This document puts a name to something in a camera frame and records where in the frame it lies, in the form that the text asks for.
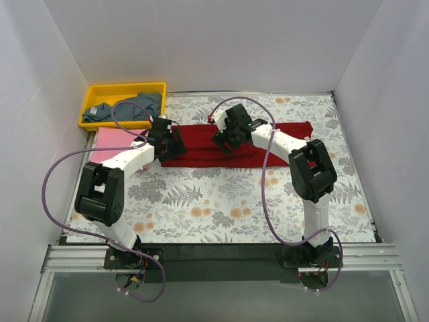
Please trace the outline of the red t shirt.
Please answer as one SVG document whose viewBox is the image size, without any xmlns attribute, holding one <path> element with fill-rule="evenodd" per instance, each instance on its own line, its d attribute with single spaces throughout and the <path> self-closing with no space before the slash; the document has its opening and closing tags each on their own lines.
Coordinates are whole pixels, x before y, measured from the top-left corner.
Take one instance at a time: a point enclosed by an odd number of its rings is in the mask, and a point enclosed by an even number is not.
<svg viewBox="0 0 429 322">
<path fill-rule="evenodd" d="M 180 125 L 174 129 L 180 134 L 187 153 L 172 160 L 161 162 L 162 167 L 172 168 L 261 168 L 265 158 L 265 150 L 243 144 L 232 155 L 227 155 L 212 142 L 217 127 L 209 124 Z M 309 121 L 298 123 L 278 123 L 276 128 L 298 139 L 311 138 L 313 127 Z M 283 167 L 288 163 L 270 153 L 267 167 Z"/>
</svg>

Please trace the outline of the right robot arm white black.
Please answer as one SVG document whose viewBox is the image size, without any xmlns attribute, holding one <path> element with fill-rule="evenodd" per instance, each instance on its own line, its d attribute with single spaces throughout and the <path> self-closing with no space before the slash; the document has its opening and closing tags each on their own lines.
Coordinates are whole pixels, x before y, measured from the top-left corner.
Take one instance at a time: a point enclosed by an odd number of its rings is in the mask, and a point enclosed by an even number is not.
<svg viewBox="0 0 429 322">
<path fill-rule="evenodd" d="M 271 155 L 288 164 L 306 224 L 302 240 L 294 246 L 303 249 L 304 261 L 310 266 L 326 261 L 333 247 L 328 204 L 337 174 L 324 143 L 294 138 L 279 130 L 274 121 L 252 119 L 242 104 L 226 111 L 216 107 L 208 122 L 216 125 L 218 130 L 212 141 L 224 153 L 232 154 L 241 145 L 249 144 L 265 150 L 264 166 Z"/>
</svg>

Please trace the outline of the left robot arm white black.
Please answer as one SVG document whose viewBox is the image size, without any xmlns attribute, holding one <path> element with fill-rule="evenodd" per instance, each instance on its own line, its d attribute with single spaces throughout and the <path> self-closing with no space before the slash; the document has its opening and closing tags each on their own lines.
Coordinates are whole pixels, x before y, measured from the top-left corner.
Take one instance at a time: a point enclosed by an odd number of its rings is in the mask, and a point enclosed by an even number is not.
<svg viewBox="0 0 429 322">
<path fill-rule="evenodd" d="M 156 160 L 164 162 L 186 153 L 180 130 L 173 124 L 170 119 L 154 118 L 151 128 L 124 151 L 101 163 L 87 162 L 82 170 L 74 209 L 93 222 L 109 244 L 122 248 L 119 259 L 128 268 L 138 267 L 143 253 L 135 247 L 137 235 L 122 218 L 125 181 Z"/>
</svg>

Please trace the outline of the grey-blue t shirt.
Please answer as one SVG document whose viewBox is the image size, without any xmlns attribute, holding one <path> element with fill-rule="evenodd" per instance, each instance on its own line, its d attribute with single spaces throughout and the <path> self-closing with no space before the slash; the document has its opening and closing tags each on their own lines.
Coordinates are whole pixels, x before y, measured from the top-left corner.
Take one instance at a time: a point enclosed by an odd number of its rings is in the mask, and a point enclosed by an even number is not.
<svg viewBox="0 0 429 322">
<path fill-rule="evenodd" d="M 114 108 L 117 121 L 144 121 L 148 117 L 161 115 L 162 95 L 159 93 L 139 93 L 136 97 L 125 99 Z M 89 107 L 82 114 L 83 123 L 113 122 L 111 106 L 101 103 Z"/>
</svg>

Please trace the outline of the folded pink t shirt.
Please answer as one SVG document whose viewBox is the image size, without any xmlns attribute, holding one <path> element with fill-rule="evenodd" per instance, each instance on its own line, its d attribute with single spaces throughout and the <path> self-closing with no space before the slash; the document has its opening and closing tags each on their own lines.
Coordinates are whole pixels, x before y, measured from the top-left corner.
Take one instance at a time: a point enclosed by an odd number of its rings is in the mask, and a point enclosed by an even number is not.
<svg viewBox="0 0 429 322">
<path fill-rule="evenodd" d="M 138 148 L 143 141 L 136 141 L 143 129 L 122 129 L 102 127 L 98 131 L 95 148 L 90 161 L 102 164 L 107 168 L 119 168 L 129 177 L 144 166 L 151 164 L 155 158 L 155 148 L 149 143 Z"/>
</svg>

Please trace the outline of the yellow plastic bin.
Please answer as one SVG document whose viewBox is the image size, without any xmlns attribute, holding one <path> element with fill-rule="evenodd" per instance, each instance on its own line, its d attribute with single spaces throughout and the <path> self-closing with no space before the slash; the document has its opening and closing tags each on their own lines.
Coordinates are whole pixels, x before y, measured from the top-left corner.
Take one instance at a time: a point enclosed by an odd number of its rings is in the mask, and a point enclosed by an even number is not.
<svg viewBox="0 0 429 322">
<path fill-rule="evenodd" d="M 82 120 L 83 113 L 91 107 L 107 103 L 113 106 L 119 101 L 127 98 L 136 97 L 139 93 L 159 93 L 162 96 L 161 111 L 165 113 L 167 84 L 163 82 L 154 83 L 117 83 L 91 85 L 86 93 L 83 106 L 81 108 L 78 125 L 87 131 L 98 131 L 100 127 L 118 128 L 113 121 L 108 122 L 84 122 Z"/>
</svg>

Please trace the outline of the floral table mat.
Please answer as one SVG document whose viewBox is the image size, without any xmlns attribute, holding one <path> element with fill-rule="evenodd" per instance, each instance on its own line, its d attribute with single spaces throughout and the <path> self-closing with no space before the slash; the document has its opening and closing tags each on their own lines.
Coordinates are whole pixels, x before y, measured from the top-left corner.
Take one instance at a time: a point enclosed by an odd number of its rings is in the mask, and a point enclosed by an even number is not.
<svg viewBox="0 0 429 322">
<path fill-rule="evenodd" d="M 338 175 L 329 225 L 344 243 L 374 242 L 372 216 L 330 95 L 262 95 L 244 106 L 252 118 L 309 121 Z M 123 218 L 145 243 L 298 241 L 303 205 L 287 167 L 164 168 L 150 164 L 125 185 Z"/>
</svg>

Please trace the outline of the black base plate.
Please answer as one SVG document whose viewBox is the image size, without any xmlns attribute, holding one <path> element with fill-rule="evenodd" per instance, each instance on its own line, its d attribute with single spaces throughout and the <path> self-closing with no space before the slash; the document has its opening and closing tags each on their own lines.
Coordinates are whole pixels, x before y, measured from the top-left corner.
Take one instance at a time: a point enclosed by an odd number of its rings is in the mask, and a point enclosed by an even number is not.
<svg viewBox="0 0 429 322">
<path fill-rule="evenodd" d="M 105 253 L 104 269 L 132 272 L 146 269 L 148 283 L 279 281 L 298 284 L 299 271 L 316 271 L 327 283 L 327 272 L 340 266 L 334 245 L 288 247 L 283 244 L 140 244 L 136 250 L 149 260 L 115 248 Z"/>
</svg>

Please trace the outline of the aluminium frame rail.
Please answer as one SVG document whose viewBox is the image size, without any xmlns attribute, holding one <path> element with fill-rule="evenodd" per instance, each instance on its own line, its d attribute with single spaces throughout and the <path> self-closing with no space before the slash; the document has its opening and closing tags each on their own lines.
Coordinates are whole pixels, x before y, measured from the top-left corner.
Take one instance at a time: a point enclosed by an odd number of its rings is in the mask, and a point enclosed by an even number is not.
<svg viewBox="0 0 429 322">
<path fill-rule="evenodd" d="M 49 246 L 41 272 L 103 272 L 107 246 Z"/>
</svg>

